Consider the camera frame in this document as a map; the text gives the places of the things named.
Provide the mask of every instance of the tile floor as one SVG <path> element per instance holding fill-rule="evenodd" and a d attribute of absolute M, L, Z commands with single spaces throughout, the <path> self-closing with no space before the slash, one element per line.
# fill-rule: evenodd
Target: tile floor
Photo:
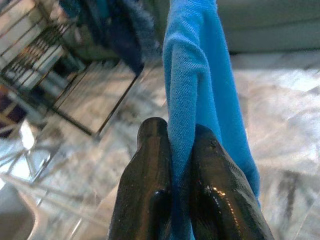
<path fill-rule="evenodd" d="M 239 54 L 231 60 L 260 170 L 261 208 L 274 237 L 320 239 L 320 51 Z M 97 129 L 133 77 L 122 64 L 93 64 L 62 109 Z M 155 116 L 168 119 L 160 61 L 146 66 L 100 142 L 56 115 L 49 118 L 42 137 L 59 141 L 60 148 L 41 183 L 82 196 L 64 202 L 110 222 L 115 187 L 135 153 L 139 125 Z M 68 239 L 79 217 L 45 202 L 42 209 L 49 215 L 46 239 Z M 107 232 L 83 221 L 73 239 L 105 240 Z"/>

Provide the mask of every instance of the blue fabric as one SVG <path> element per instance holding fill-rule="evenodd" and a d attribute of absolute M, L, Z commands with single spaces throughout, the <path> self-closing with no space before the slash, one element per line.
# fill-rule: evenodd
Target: blue fabric
<path fill-rule="evenodd" d="M 163 46 L 172 148 L 172 239 L 190 237 L 189 157 L 195 125 L 210 128 L 256 197 L 260 178 L 244 129 L 225 36 L 214 0 L 171 0 Z"/>
<path fill-rule="evenodd" d="M 75 18 L 81 13 L 83 8 L 83 2 L 84 1 L 80 1 L 80 0 L 59 0 L 60 6 L 69 16 L 69 18 Z M 88 3 L 97 5 L 99 9 L 98 14 L 101 18 L 106 19 L 110 16 L 110 12 L 109 12 L 109 8 L 106 0 L 88 0 Z"/>

